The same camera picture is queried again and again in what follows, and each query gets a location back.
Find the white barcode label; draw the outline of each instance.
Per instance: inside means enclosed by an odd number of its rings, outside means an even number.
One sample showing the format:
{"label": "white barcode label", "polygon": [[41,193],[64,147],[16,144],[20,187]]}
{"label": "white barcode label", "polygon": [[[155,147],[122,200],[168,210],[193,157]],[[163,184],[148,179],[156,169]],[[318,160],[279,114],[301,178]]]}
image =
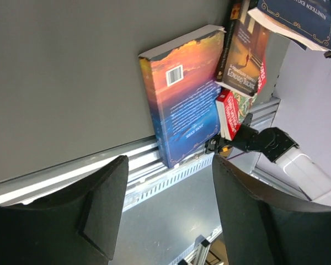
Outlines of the white barcode label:
{"label": "white barcode label", "polygon": [[168,87],[184,79],[183,65],[179,65],[173,69],[168,70],[165,73]]}

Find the white wall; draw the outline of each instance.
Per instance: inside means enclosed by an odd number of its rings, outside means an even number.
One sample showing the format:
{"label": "white wall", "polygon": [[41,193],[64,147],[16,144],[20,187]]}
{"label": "white wall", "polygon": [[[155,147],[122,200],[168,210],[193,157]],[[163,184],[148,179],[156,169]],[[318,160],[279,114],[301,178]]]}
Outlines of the white wall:
{"label": "white wall", "polygon": [[[274,95],[282,101],[273,126],[289,133],[331,176],[331,59],[325,59],[321,52],[302,51],[291,43]],[[258,166],[289,181],[263,156]]]}

